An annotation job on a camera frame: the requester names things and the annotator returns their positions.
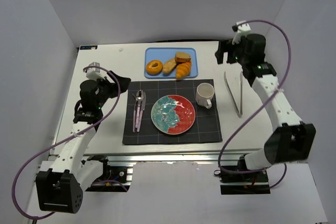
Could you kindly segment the long tan bread roll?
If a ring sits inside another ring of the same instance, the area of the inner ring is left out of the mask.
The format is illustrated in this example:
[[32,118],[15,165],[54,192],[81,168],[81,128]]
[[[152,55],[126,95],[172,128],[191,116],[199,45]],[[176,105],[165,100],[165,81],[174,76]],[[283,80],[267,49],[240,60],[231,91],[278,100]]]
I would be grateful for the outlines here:
[[172,58],[168,61],[166,61],[163,65],[163,69],[162,72],[164,75],[168,75],[170,74],[177,66],[177,62],[175,60],[175,58]]

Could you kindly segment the metal tongs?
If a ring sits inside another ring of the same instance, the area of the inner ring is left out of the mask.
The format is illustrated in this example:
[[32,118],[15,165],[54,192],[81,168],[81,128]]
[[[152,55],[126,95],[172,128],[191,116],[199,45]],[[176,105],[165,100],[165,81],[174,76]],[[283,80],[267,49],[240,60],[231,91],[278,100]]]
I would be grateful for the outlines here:
[[225,86],[228,91],[229,97],[233,103],[235,112],[239,118],[242,118],[243,116],[243,73],[241,72],[239,74],[239,103],[237,103],[234,97],[234,94],[232,93],[232,90],[230,88],[230,85],[227,79],[226,71],[224,72],[224,82],[225,82]]

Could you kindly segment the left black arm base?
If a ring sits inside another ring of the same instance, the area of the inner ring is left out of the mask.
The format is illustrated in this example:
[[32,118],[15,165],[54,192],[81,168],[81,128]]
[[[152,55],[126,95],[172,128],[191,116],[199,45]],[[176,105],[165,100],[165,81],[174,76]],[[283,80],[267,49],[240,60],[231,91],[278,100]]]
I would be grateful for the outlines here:
[[127,179],[128,168],[126,166],[112,165],[108,158],[103,155],[93,155],[87,161],[99,161],[103,164],[103,173],[98,177],[86,191],[115,193],[126,192],[130,188],[130,180]]

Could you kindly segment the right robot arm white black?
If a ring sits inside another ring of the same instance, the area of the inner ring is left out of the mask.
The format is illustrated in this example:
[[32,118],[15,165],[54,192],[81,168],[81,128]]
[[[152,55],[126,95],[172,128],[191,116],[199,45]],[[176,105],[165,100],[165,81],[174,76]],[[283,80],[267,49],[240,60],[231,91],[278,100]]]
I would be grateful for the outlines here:
[[243,76],[262,101],[273,129],[262,149],[241,156],[233,170],[221,167],[228,174],[251,174],[274,164],[305,161],[316,135],[315,126],[303,122],[281,90],[274,67],[265,61],[265,46],[263,35],[249,34],[242,36],[239,43],[219,41],[215,52],[218,64],[225,61],[227,53],[228,64],[241,65]]

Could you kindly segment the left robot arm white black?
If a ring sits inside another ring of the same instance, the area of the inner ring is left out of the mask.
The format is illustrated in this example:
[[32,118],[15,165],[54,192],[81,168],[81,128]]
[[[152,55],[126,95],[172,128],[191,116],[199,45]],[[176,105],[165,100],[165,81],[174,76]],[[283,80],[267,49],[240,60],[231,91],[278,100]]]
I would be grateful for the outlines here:
[[47,171],[39,171],[36,188],[42,211],[75,214],[81,207],[83,193],[104,174],[106,161],[90,158],[83,161],[88,144],[95,136],[101,119],[102,107],[108,99],[127,91],[130,78],[112,71],[107,77],[87,72],[87,79],[80,84],[80,100],[75,106],[73,125],[69,140]]

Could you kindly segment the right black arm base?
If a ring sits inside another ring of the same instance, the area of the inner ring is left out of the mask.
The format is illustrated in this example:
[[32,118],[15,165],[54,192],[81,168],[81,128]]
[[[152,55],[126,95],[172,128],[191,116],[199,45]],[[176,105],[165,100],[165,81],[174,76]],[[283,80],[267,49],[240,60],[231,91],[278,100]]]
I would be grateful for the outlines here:
[[262,195],[270,194],[266,172],[251,174],[229,174],[220,169],[214,171],[219,178],[222,195]]

